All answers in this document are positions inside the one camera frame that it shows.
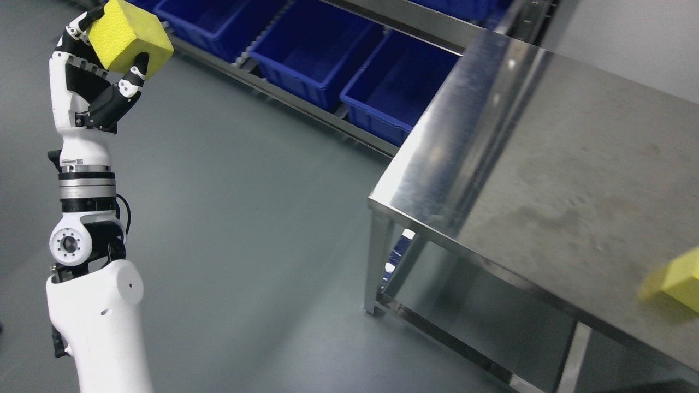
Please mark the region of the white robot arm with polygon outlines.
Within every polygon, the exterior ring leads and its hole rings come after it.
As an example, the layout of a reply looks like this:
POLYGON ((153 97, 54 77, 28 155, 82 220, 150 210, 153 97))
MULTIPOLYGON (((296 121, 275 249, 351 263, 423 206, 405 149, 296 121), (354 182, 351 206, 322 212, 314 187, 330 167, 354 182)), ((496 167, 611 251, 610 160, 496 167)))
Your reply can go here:
POLYGON ((49 238, 54 264, 45 286, 54 354, 73 359, 82 392, 152 392, 141 326, 144 284, 127 260, 129 224, 121 221, 128 204, 109 166, 63 164, 60 154, 48 152, 62 208, 49 238))

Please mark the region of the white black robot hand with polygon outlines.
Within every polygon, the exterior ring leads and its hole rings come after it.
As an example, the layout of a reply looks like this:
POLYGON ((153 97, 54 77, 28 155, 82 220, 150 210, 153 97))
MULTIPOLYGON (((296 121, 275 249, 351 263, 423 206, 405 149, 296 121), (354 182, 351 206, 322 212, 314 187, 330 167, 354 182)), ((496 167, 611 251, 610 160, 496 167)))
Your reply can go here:
POLYGON ((110 82, 87 30, 104 15, 103 7, 84 12, 63 28, 49 59, 55 129, 62 149, 50 152, 60 172, 107 172, 112 167, 108 137, 142 94, 149 69, 146 52, 117 81, 110 82))

